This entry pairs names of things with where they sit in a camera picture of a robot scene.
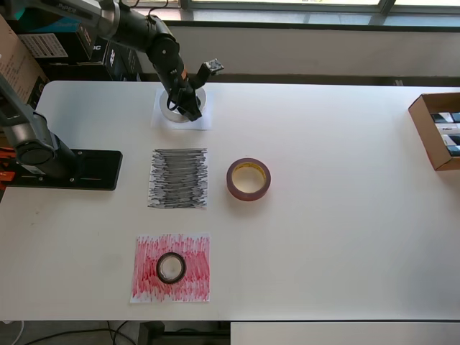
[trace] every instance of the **floor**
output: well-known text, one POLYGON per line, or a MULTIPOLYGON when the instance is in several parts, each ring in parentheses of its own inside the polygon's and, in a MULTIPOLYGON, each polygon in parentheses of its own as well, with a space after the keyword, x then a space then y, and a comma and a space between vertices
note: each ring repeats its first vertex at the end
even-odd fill
MULTIPOLYGON (((112 328, 117 328, 121 321, 111 321, 112 328)), ((123 326, 121 331, 132 338, 137 343, 137 337, 139 333, 140 322, 130 321, 123 326)), ((16 321, 9 325, 4 324, 0 321, 0 345, 11 345, 19 330, 21 323, 16 321)), ((23 345, 28 341, 32 341, 43 336, 49 336, 65 331, 77 331, 83 329, 94 329, 94 328, 107 328, 105 321, 26 321, 24 323, 24 331, 21 338, 18 340, 16 345, 23 345)), ((127 340, 122 337, 116 337, 116 343, 118 345, 130 344, 127 340)), ((65 336, 59 336, 54 339, 49 339, 38 344, 43 345, 111 345, 112 340, 110 339, 108 332, 99 333, 79 333, 70 334, 65 336)))

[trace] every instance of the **brown tape roll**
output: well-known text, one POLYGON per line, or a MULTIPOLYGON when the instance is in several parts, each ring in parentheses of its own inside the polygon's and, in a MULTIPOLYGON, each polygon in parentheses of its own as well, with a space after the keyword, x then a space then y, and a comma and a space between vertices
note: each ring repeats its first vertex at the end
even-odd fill
POLYGON ((254 201, 260 199, 267 192, 271 182, 272 176, 270 175, 270 171, 267 166, 254 158, 241 158, 230 165, 230 168, 227 171, 227 188, 229 189, 230 194, 242 201, 254 201), (246 193, 235 186, 233 179, 234 173, 242 167, 252 167, 262 174, 262 177, 264 178, 264 185, 259 190, 253 193, 246 193))

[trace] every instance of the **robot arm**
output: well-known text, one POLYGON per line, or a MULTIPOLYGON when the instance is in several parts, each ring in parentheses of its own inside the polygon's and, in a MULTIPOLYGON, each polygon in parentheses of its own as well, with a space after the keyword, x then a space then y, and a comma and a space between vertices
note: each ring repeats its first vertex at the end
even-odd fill
MULTIPOLYGON (((9 17, 31 6, 78 19, 95 27, 98 35, 107 40, 145 52, 168 93, 168 108, 177 109, 191 121, 201 117, 195 91, 223 67, 212 60, 202 64, 195 78, 189 78, 179 44, 160 18, 143 16, 115 0, 0 0, 0 14, 9 17)), ((68 179, 81 170, 72 150, 47 128, 45 117, 22 104, 2 75, 0 126, 18 162, 30 172, 68 179)))
POLYGON ((95 27, 98 35, 120 45, 145 52, 168 92, 168 108, 191 121, 201 117, 195 90, 223 67, 217 60, 202 64, 190 79, 179 55, 179 44, 158 17, 143 16, 114 0, 3 0, 6 15, 24 7, 37 7, 95 27))

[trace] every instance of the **black box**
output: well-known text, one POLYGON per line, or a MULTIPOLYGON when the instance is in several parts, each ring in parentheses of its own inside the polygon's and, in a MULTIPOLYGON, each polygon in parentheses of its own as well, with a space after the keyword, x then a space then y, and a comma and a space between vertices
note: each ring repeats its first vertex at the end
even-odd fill
POLYGON ((91 61, 49 64, 42 68, 52 81, 135 81, 125 67, 120 46, 98 37, 91 61))
POLYGON ((78 20, 26 9, 8 23, 40 65, 89 61, 93 54, 96 31, 78 20))
POLYGON ((142 81, 142 66, 139 58, 137 57, 136 51, 122 46, 119 46, 119 48, 124 66, 128 71, 128 81, 142 81))

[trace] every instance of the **open cardboard box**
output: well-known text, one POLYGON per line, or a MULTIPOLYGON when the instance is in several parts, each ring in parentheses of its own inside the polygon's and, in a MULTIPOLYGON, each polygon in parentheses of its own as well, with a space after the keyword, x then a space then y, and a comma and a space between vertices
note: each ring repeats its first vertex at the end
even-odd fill
POLYGON ((460 112, 460 93, 425 93, 409 107, 409 112, 434 169, 460 169, 460 157, 451 156, 430 115, 460 112))
MULTIPOLYGON (((29 104, 33 109, 37 107, 48 79, 2 16, 0 16, 0 74, 13 88, 20 101, 29 104)), ((9 146, 11 145, 0 127, 0 147, 9 146)))

